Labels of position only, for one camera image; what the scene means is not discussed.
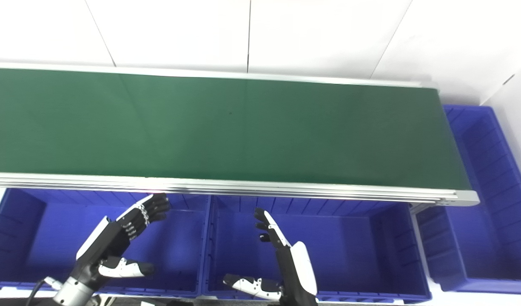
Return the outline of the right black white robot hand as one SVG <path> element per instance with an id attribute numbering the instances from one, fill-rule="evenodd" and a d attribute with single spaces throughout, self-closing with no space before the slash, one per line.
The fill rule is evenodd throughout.
<path id="1" fill-rule="evenodd" d="M 317 282 L 306 245 L 301 241 L 290 244 L 265 209 L 255 208 L 254 217 L 258 220 L 256 228 L 264 231 L 259 240 L 270 242 L 275 248 L 282 282 L 226 274 L 223 283 L 255 298 L 277 301 L 281 306 L 316 306 Z"/>

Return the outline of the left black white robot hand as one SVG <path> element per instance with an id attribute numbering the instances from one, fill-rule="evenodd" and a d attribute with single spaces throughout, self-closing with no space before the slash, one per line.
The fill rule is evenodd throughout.
<path id="1" fill-rule="evenodd" d="M 152 275 L 154 264 L 126 259 L 123 255 L 151 223 L 164 220 L 170 208 L 165 193 L 154 193 L 131 205 L 114 221 L 104 217 L 78 250 L 69 275 L 71 283 L 95 292 L 112 278 Z"/>

